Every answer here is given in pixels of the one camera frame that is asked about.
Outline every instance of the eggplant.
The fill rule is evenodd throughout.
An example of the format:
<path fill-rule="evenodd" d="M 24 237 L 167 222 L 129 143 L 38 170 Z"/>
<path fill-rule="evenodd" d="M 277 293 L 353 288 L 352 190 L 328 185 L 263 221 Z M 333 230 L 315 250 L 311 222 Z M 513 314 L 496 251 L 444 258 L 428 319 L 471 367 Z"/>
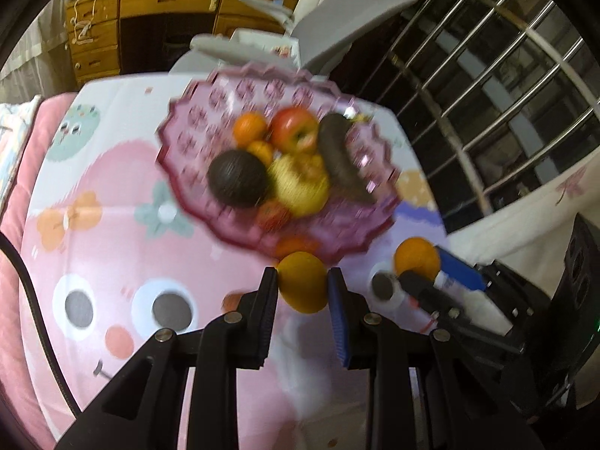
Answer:
<path fill-rule="evenodd" d="M 352 122 L 339 113 L 329 113 L 319 123 L 317 148 L 329 174 L 332 186 L 351 201 L 374 204 L 367 182 L 360 176 L 346 149 L 346 134 Z"/>

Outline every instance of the yellow fruit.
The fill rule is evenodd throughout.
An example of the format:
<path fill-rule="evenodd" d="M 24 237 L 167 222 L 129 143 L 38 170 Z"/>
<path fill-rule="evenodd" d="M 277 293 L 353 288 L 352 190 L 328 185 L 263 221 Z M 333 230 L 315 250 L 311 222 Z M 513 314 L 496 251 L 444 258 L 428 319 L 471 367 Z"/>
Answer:
<path fill-rule="evenodd" d="M 397 276 L 407 270 L 413 270 L 433 282 L 440 268 L 437 249 L 421 237 L 407 238 L 394 253 L 394 270 Z"/>
<path fill-rule="evenodd" d="M 238 147 L 244 149 L 256 140 L 262 140 L 269 126 L 260 113 L 250 111 L 241 114 L 233 124 L 233 138 Z"/>
<path fill-rule="evenodd" d="M 277 265 L 281 297 L 300 313 L 311 314 L 327 305 L 327 269 L 308 252 L 294 252 Z"/>
<path fill-rule="evenodd" d="M 265 167 L 269 167 L 273 163 L 273 154 L 275 153 L 275 150 L 268 142 L 256 140 L 248 145 L 246 150 L 251 154 L 256 155 L 260 159 L 260 162 L 265 164 Z"/>
<path fill-rule="evenodd" d="M 294 216 L 308 216 L 323 209 L 329 199 L 329 177 L 323 171 L 304 174 L 294 158 L 283 155 L 269 167 L 275 196 Z"/>

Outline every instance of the white chair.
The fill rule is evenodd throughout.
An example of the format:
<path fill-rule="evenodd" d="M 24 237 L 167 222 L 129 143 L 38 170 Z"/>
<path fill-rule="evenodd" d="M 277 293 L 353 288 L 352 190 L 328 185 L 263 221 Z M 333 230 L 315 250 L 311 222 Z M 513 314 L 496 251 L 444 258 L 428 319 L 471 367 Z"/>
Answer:
<path fill-rule="evenodd" d="M 241 29 L 231 39 L 207 34 L 197 35 L 190 51 L 171 69 L 178 72 L 210 72 L 218 65 L 243 65 L 261 62 L 290 69 L 307 69 L 315 75 L 326 75 L 338 65 L 352 42 L 377 27 L 389 17 L 400 13 L 418 0 L 324 0 L 299 22 L 293 12 L 269 0 L 240 0 L 253 8 L 271 15 L 286 30 L 286 36 Z M 282 45 L 297 42 L 296 59 L 282 58 L 263 50 L 265 34 L 270 39 L 281 39 Z"/>

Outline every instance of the dark round fruit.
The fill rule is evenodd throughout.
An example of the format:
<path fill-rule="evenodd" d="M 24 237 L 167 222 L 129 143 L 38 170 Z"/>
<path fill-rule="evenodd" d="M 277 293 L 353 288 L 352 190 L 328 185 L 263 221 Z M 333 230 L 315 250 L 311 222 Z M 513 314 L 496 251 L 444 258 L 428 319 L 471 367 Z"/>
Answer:
<path fill-rule="evenodd" d="M 269 178 L 265 165 L 245 150 L 227 150 L 208 167 L 208 187 L 223 204 L 249 208 L 265 199 Z"/>

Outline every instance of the pink glass bowl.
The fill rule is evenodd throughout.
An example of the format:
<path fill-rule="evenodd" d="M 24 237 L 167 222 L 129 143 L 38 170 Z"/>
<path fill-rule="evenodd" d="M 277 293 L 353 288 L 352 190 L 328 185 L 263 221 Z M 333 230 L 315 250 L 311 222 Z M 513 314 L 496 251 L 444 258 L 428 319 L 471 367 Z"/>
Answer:
<path fill-rule="evenodd" d="M 395 189 L 398 170 L 390 162 L 390 146 L 377 134 L 377 125 L 356 123 L 347 134 L 347 147 L 367 180 L 376 204 L 365 206 L 337 197 L 318 214 L 292 220 L 281 230 L 264 232 L 255 223 L 256 208 L 231 208 L 208 189 L 206 172 L 221 152 L 235 148 L 232 126 L 247 111 L 270 119 L 280 108 L 302 106 L 319 119 L 330 111 L 360 113 L 359 104 L 342 95 L 332 82 L 310 81 L 304 71 L 288 73 L 249 64 L 220 69 L 206 81 L 192 81 L 181 99 L 172 100 L 169 115 L 158 128 L 162 144 L 157 162 L 169 176 L 181 207 L 204 222 L 222 241 L 281 258 L 305 250 L 326 264 L 352 252 L 364 252 L 393 223 L 400 202 Z"/>

